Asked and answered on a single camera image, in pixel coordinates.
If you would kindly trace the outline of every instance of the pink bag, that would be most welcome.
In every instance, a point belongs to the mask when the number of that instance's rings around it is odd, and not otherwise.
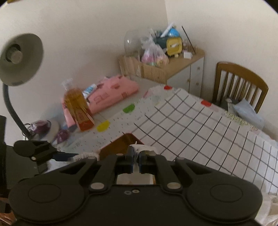
[[[89,108],[94,115],[136,93],[138,89],[139,87],[136,82],[122,75],[104,79],[98,84],[98,89],[88,97],[88,101],[90,102]],[[63,110],[69,128],[75,122],[64,104]]]

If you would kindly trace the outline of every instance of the blue object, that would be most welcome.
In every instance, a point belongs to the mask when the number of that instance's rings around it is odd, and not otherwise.
[[[167,35],[169,37],[180,37],[180,33],[174,28],[171,28]]]

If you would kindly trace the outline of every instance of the white wall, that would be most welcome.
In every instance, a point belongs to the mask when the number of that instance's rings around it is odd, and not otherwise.
[[[278,14],[263,0],[165,0],[168,22],[181,26],[205,51],[201,96],[212,99],[219,61],[260,75],[269,91],[260,109],[266,131],[278,138]]]
[[[11,102],[24,123],[61,111],[61,82],[73,77],[86,87],[120,72],[126,31],[164,28],[164,0],[21,0],[0,8],[0,49],[21,33],[38,35],[44,59],[28,83],[10,88]],[[22,139],[0,95],[0,115],[8,118],[6,143]]]

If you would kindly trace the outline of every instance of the brown tray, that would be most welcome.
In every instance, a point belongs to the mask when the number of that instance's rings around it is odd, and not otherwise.
[[[106,156],[110,154],[117,154],[117,153],[125,154],[128,146],[131,144],[135,144],[136,141],[137,144],[143,144],[131,133],[126,133],[122,135],[121,137],[114,140],[112,143],[108,144],[107,146],[103,147],[100,150],[99,153],[100,160],[103,160],[104,158],[106,158]]]

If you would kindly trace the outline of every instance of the small white box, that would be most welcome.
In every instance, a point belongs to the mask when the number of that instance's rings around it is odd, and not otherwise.
[[[183,52],[183,57],[184,57],[185,59],[191,59],[191,58],[192,58],[192,53],[191,53],[191,52],[184,51],[184,52]]]

